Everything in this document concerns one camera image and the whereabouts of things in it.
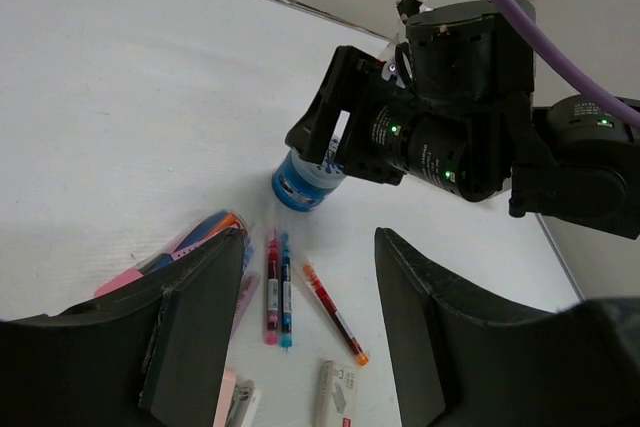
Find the purple cable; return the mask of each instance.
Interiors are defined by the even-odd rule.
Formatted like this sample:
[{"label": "purple cable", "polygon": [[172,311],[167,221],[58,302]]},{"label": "purple cable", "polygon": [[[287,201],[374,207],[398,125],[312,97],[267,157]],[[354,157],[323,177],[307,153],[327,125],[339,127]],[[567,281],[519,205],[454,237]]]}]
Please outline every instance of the purple cable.
[{"label": "purple cable", "polygon": [[605,112],[640,128],[640,113],[616,99],[576,67],[538,28],[514,0],[492,0],[511,26],[560,77]]}]

